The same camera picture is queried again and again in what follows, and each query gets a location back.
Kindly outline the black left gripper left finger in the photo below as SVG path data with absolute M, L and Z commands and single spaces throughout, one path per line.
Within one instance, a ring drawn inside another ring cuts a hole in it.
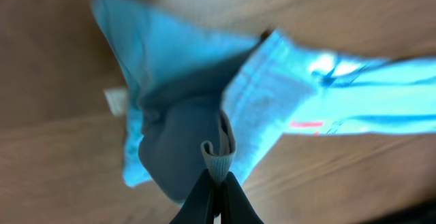
M 215 182 L 204 170 L 170 224 L 213 224 Z

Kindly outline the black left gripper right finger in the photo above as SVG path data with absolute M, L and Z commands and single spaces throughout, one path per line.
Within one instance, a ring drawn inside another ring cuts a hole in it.
M 221 224 L 264 223 L 256 214 L 232 172 L 228 172 L 220 186 L 220 191 L 219 210 Z

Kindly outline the light blue printed t-shirt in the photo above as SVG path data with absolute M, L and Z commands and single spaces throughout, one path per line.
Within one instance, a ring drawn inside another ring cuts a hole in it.
M 285 134 L 435 131 L 435 58 L 394 62 L 189 25 L 92 0 L 127 83 L 123 180 L 183 203 L 204 170 L 245 181 Z

